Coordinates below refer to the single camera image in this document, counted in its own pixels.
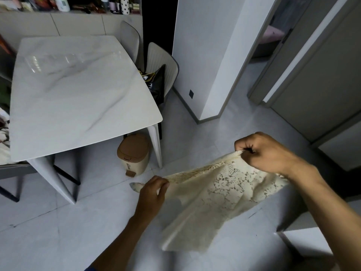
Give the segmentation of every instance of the white table leg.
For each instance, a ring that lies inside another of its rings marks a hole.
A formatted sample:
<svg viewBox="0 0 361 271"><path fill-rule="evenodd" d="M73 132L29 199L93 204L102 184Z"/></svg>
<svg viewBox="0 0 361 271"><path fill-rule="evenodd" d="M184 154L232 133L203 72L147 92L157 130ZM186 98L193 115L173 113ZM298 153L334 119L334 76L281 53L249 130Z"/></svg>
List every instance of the white table leg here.
<svg viewBox="0 0 361 271"><path fill-rule="evenodd" d="M45 180L48 181L49 184L56 189L56 191L60 193L60 195L62 195L70 203L75 204L73 196L66 188L58 173L55 172L50 160L47 157L30 159L27 161L36 169L36 171L39 172L41 176L43 176Z"/></svg>
<svg viewBox="0 0 361 271"><path fill-rule="evenodd" d="M148 126L147 128L149 131L149 135L151 136L151 140L152 140L154 151L157 156L159 168L162 168L163 164L162 164L162 153L160 151L158 124Z"/></svg>

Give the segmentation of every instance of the person's left hand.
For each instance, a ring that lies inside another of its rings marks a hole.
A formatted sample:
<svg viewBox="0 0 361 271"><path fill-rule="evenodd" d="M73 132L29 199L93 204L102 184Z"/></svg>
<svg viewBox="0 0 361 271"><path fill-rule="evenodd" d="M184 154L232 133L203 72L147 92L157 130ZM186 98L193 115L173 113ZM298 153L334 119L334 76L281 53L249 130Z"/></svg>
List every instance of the person's left hand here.
<svg viewBox="0 0 361 271"><path fill-rule="evenodd" d="M137 208L133 217L148 225L163 205L165 192L168 187L168 180L159 176L151 178L140 190Z"/></svg>

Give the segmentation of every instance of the beige trash can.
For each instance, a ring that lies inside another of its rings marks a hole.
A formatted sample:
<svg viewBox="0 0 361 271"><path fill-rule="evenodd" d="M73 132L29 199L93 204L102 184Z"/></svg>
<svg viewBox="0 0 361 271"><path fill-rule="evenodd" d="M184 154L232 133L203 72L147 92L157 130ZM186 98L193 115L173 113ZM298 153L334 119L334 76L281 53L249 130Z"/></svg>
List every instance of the beige trash can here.
<svg viewBox="0 0 361 271"><path fill-rule="evenodd" d="M117 155L127 170L127 176L134 177L144 172L149 162L149 148L150 144L142 134L130 135L120 143Z"/></svg>

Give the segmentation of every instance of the white marble table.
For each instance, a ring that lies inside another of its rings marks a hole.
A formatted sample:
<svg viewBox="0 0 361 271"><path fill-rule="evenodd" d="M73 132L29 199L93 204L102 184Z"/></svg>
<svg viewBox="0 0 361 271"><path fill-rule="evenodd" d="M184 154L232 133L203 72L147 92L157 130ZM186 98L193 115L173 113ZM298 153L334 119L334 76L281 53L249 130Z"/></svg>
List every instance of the white marble table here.
<svg viewBox="0 0 361 271"><path fill-rule="evenodd" d="M10 114L12 160L27 160L71 203L46 156L147 127L162 167L162 116L114 36L22 39Z"/></svg>

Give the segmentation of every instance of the black bag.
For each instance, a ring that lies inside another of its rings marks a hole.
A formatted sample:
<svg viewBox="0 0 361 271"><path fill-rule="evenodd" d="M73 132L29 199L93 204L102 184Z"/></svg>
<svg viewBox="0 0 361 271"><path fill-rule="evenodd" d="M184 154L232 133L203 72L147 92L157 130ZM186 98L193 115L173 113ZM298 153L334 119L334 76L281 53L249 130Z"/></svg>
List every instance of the black bag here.
<svg viewBox="0 0 361 271"><path fill-rule="evenodd" d="M164 102L165 64L162 65L156 72L146 74L139 71L139 73L146 82L156 104L162 104Z"/></svg>

